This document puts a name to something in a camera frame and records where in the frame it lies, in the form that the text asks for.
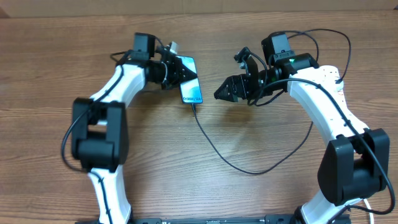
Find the blue Galaxy smartphone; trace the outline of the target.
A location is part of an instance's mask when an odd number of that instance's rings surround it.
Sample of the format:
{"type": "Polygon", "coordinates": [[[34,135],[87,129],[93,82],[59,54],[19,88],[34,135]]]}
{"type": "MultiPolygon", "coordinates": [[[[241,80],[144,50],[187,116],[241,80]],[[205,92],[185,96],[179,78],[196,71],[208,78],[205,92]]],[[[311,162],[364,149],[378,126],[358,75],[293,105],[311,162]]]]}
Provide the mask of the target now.
{"type": "Polygon", "coordinates": [[[198,77],[196,79],[180,83],[180,94],[185,104],[201,104],[203,97],[198,77]]]}

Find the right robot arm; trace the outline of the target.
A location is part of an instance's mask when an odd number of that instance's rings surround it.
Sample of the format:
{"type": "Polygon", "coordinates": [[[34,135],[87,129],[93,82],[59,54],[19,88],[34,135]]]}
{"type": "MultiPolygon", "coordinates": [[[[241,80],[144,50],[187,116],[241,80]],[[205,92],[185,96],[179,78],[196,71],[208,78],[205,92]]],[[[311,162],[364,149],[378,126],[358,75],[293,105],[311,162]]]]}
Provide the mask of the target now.
{"type": "Polygon", "coordinates": [[[266,215],[267,223],[349,223],[346,211],[359,209],[377,192],[393,191],[388,178],[390,140],[348,109],[343,76],[321,66],[310,54],[296,54],[289,39],[296,30],[271,33],[262,40],[264,58],[243,48],[234,59],[243,74],[228,77],[215,91],[217,100],[261,105],[261,98],[288,93],[307,112],[326,149],[317,180],[319,190],[291,215],[266,215]]]}

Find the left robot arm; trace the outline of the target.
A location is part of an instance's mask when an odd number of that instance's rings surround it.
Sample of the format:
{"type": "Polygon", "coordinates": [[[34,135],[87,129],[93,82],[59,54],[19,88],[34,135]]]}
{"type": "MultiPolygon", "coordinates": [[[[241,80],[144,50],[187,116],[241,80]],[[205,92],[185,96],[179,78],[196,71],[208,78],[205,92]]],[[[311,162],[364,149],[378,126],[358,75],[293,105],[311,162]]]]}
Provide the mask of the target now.
{"type": "Polygon", "coordinates": [[[114,75],[89,98],[77,98],[72,107],[72,123],[65,133],[71,152],[93,184],[99,205],[95,223],[133,223],[132,206],[124,185],[123,166],[129,153],[127,107],[149,83],[161,89],[179,88],[182,103],[203,101],[193,57],[178,54],[178,44],[164,45],[146,33],[134,34],[133,47],[110,55],[114,75]]]}

